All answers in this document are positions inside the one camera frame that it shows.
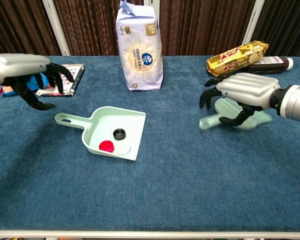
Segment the yellow snack bag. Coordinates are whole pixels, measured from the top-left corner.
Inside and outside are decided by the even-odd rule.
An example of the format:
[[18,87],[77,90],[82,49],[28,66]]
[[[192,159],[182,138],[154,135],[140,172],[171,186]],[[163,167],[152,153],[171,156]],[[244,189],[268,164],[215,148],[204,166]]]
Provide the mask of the yellow snack bag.
[[226,75],[258,62],[268,47],[269,44],[261,41],[249,42],[208,58],[206,69],[214,76]]

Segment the robotic hand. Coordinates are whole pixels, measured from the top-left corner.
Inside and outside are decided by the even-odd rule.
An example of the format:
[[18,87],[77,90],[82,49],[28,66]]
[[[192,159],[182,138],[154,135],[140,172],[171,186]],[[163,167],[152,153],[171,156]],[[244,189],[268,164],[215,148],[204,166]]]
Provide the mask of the robotic hand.
[[300,86],[279,86],[278,79],[251,73],[237,73],[232,76],[219,76],[210,79],[200,97],[200,108],[211,108],[211,98],[224,96],[233,99],[242,106],[242,111],[235,119],[220,117],[219,121],[231,126],[241,125],[255,111],[276,109],[279,116],[300,122]]
[[51,87],[57,85],[59,93],[63,93],[63,83],[60,74],[73,82],[74,78],[67,68],[52,63],[49,58],[41,55],[4,53],[0,54],[0,85],[11,86],[31,107],[38,110],[48,110],[55,107],[51,103],[42,103],[27,87],[27,82],[34,76],[39,88],[43,88],[40,73],[43,73]]

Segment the dustpan hole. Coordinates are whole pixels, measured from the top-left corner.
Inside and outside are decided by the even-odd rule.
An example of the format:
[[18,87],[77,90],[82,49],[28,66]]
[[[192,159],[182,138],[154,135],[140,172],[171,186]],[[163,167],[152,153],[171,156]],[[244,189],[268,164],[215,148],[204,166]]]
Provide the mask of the dustpan hole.
[[62,119],[61,121],[66,122],[66,123],[71,123],[71,120],[69,120],[69,119]]

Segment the light green dustpan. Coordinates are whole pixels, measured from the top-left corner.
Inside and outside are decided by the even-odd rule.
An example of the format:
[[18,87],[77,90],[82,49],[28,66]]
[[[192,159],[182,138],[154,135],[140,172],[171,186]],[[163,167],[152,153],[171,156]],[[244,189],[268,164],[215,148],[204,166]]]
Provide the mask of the light green dustpan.
[[[93,154],[133,161],[137,159],[146,120],[144,112],[103,106],[89,118],[66,113],[59,113],[54,118],[57,124],[83,129],[82,142]],[[113,132],[116,129],[125,130],[126,137],[123,140],[114,138]],[[99,149],[99,144],[106,140],[113,143],[113,152]]]
[[[207,130],[214,126],[221,124],[219,118],[227,117],[235,119],[238,114],[242,111],[242,106],[229,98],[220,98],[214,104],[214,109],[217,114],[207,116],[200,119],[199,127],[201,130]],[[263,111],[255,111],[252,116],[245,120],[241,125],[234,126],[239,130],[254,129],[259,124],[265,124],[271,121],[271,117]]]

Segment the blue carpet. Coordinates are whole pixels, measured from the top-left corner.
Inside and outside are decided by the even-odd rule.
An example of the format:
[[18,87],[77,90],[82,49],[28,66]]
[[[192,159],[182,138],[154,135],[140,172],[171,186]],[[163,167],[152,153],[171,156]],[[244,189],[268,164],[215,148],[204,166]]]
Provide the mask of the blue carpet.
[[[118,56],[51,59],[85,63],[73,97],[40,98],[48,111],[0,97],[0,230],[300,232],[300,123],[272,109],[251,131],[200,131],[207,57],[164,57],[161,90],[145,92],[127,89]],[[293,60],[272,75],[284,88],[300,85]],[[54,120],[101,106],[146,112],[136,162],[91,154]]]

